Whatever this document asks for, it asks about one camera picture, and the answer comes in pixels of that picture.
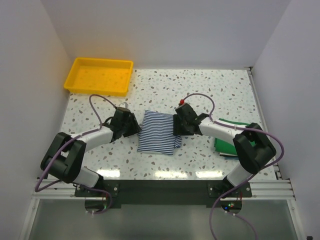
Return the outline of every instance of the green cloth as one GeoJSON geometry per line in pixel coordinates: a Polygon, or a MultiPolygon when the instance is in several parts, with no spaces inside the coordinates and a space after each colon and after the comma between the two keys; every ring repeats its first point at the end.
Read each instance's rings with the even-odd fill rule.
{"type": "MultiPolygon", "coordinates": [[[[219,118],[219,120],[224,121],[229,124],[244,125],[244,126],[249,125],[248,123],[245,123],[245,122],[229,121],[229,120],[225,120],[223,118],[219,118]]],[[[216,138],[214,140],[214,147],[218,153],[237,155],[237,151],[236,151],[235,146],[233,146],[230,143],[227,143],[225,141],[222,141],[221,139],[216,138]]]]}

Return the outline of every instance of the plastic tray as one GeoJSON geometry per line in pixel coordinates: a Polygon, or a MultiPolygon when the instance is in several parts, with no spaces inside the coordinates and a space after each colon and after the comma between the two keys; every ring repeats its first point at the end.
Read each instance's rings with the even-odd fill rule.
{"type": "Polygon", "coordinates": [[[77,57],[64,88],[72,93],[126,96],[134,63],[77,57]]]}

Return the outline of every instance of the terrazzo surface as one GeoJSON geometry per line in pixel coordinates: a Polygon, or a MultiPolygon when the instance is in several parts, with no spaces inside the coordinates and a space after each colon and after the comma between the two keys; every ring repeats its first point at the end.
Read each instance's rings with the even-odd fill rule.
{"type": "MultiPolygon", "coordinates": [[[[141,123],[145,110],[175,114],[180,99],[191,93],[211,96],[215,102],[213,118],[255,122],[261,125],[250,80],[245,70],[135,69],[126,97],[108,97],[117,106],[134,112],[141,123]]],[[[93,98],[101,119],[113,116],[114,109],[106,101],[93,98]]],[[[198,113],[208,113],[211,102],[202,96],[187,99],[198,113]]],[[[89,95],[71,93],[61,130],[79,133],[99,122],[89,104],[89,95]]],[[[138,136],[120,138],[101,145],[84,155],[82,166],[98,172],[105,179],[122,180],[196,180],[223,179],[238,163],[219,156],[210,136],[182,137],[182,147],[172,156],[137,152],[138,136]]],[[[255,180],[275,180],[273,167],[262,170],[255,180]]]]}

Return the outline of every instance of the striped cloth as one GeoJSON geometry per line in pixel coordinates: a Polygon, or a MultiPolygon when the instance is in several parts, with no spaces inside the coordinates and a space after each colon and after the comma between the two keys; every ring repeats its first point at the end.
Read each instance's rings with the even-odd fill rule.
{"type": "Polygon", "coordinates": [[[174,136],[174,117],[167,113],[145,110],[138,135],[138,152],[173,155],[182,143],[181,136],[174,136]]]}

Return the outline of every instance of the purple cable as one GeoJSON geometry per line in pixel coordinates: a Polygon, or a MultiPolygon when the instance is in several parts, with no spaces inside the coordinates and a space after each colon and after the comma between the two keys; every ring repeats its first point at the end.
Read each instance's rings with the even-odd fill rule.
{"type": "MultiPolygon", "coordinates": [[[[189,98],[190,96],[193,96],[193,95],[200,95],[200,96],[206,97],[206,98],[208,98],[208,99],[212,102],[212,110],[211,110],[210,113],[209,113],[209,118],[210,118],[210,120],[211,120],[213,123],[215,123],[215,124],[217,124],[217,125],[220,125],[220,126],[223,126],[223,127],[226,127],[226,128],[230,128],[230,129],[234,129],[234,128],[235,128],[235,126],[228,125],[228,124],[224,124],[224,123],[221,123],[221,122],[218,122],[218,121],[214,121],[214,120],[213,120],[213,118],[212,118],[212,113],[213,113],[213,111],[214,111],[214,109],[215,109],[215,102],[214,102],[213,99],[212,99],[211,97],[209,97],[208,95],[205,95],[205,94],[203,94],[203,93],[192,93],[192,94],[189,94],[188,96],[186,96],[183,100],[186,100],[187,98],[189,98]]],[[[275,161],[273,161],[273,162],[267,164],[266,166],[264,166],[262,169],[268,168],[268,167],[270,167],[270,166],[278,163],[278,162],[283,158],[283,156],[284,156],[284,154],[285,154],[285,147],[284,147],[284,145],[282,144],[282,142],[281,142],[276,136],[274,136],[273,134],[268,133],[268,132],[263,131],[263,130],[260,130],[260,129],[248,128],[248,127],[236,127],[236,129],[243,130],[243,131],[252,131],[252,132],[257,132],[257,133],[265,134],[265,135],[273,138],[274,140],[276,140],[277,143],[280,145],[280,148],[281,148],[281,154],[280,154],[280,156],[279,156],[275,161]]],[[[210,231],[211,231],[211,234],[212,234],[212,236],[213,236],[213,238],[214,238],[215,240],[218,240],[218,238],[217,238],[217,236],[216,236],[216,234],[215,234],[215,232],[214,232],[214,229],[213,229],[213,227],[212,227],[212,215],[213,215],[213,212],[214,212],[214,209],[215,209],[216,205],[218,204],[218,202],[219,202],[223,197],[225,197],[226,195],[232,193],[234,190],[240,188],[241,186],[243,186],[244,184],[246,184],[247,182],[249,182],[254,176],[255,176],[255,175],[250,176],[247,180],[243,181],[242,183],[240,183],[239,185],[237,185],[237,186],[235,186],[234,188],[230,189],[229,191],[226,191],[225,193],[223,193],[221,196],[219,196],[219,197],[215,200],[215,202],[214,202],[214,204],[212,205],[212,208],[211,208],[211,210],[210,210],[210,214],[209,214],[210,231]]],[[[258,240],[258,234],[257,234],[257,231],[256,231],[255,227],[254,227],[248,220],[246,220],[243,216],[239,216],[239,215],[235,215],[235,216],[238,217],[238,218],[240,218],[240,219],[242,219],[243,221],[245,221],[245,222],[251,227],[251,229],[252,229],[253,232],[254,232],[255,240],[258,240]]]]}
{"type": "Polygon", "coordinates": [[[101,210],[101,211],[95,211],[93,214],[103,214],[103,213],[105,213],[105,212],[111,207],[111,205],[112,205],[112,196],[111,196],[111,194],[110,194],[109,192],[107,192],[107,191],[105,191],[105,190],[100,190],[100,189],[95,189],[95,188],[87,187],[87,186],[85,186],[85,185],[81,185],[81,187],[83,187],[83,188],[85,188],[85,189],[87,189],[87,190],[89,190],[89,191],[104,193],[104,194],[108,195],[108,197],[110,198],[110,203],[109,203],[109,205],[108,205],[105,209],[103,209],[103,210],[101,210]]]}
{"type": "Polygon", "coordinates": [[[97,110],[95,109],[95,107],[94,107],[94,105],[93,105],[93,103],[92,103],[92,101],[91,101],[91,98],[92,97],[100,97],[100,98],[102,98],[102,99],[104,99],[104,100],[106,100],[107,102],[109,102],[115,109],[117,108],[117,106],[116,105],[114,105],[110,100],[108,100],[107,98],[105,98],[104,96],[101,96],[101,95],[99,95],[99,94],[92,94],[92,95],[90,95],[89,96],[89,103],[90,103],[90,106],[91,106],[91,108],[92,108],[92,110],[93,110],[93,112],[94,112],[94,114],[96,115],[96,117],[98,118],[98,120],[99,120],[99,124],[100,124],[100,129],[102,128],[102,121],[101,121],[101,118],[100,118],[100,116],[99,116],[99,114],[98,114],[98,112],[97,112],[97,110]]]}
{"type": "Polygon", "coordinates": [[[80,134],[80,135],[77,135],[77,136],[71,138],[69,141],[67,141],[65,144],[63,144],[62,147],[59,148],[59,150],[55,153],[55,155],[54,155],[54,156],[52,157],[52,159],[50,160],[49,164],[48,164],[48,165],[46,166],[46,168],[44,169],[44,171],[43,171],[43,173],[41,174],[38,182],[36,183],[35,188],[34,188],[34,191],[35,191],[36,193],[38,193],[38,192],[40,192],[40,191],[42,191],[42,190],[44,190],[44,189],[46,189],[46,188],[48,188],[48,187],[56,184],[56,183],[61,182],[61,180],[56,180],[56,181],[53,181],[53,182],[51,182],[51,183],[49,183],[49,184],[47,184],[47,185],[39,188],[39,187],[40,187],[40,184],[42,183],[42,181],[45,179],[46,175],[48,174],[48,171],[49,171],[49,169],[51,168],[52,164],[54,164],[54,161],[57,159],[57,157],[61,154],[61,152],[62,152],[69,144],[71,144],[72,142],[74,142],[75,140],[77,140],[78,138],[80,138],[80,137],[82,137],[82,136],[85,136],[85,135],[88,135],[88,134],[92,134],[92,133],[98,132],[98,131],[102,128],[101,118],[100,118],[98,112],[96,111],[94,105],[92,104],[92,101],[91,101],[91,98],[92,98],[93,96],[103,98],[104,100],[106,100],[107,102],[109,102],[114,108],[117,108],[116,105],[114,105],[110,100],[106,99],[104,96],[101,96],[101,95],[98,95],[98,94],[92,94],[92,95],[89,96],[90,106],[91,106],[94,114],[97,116],[97,118],[98,118],[98,120],[99,120],[100,127],[97,128],[97,129],[92,129],[92,130],[86,131],[86,132],[84,132],[84,133],[82,133],[82,134],[80,134]]]}

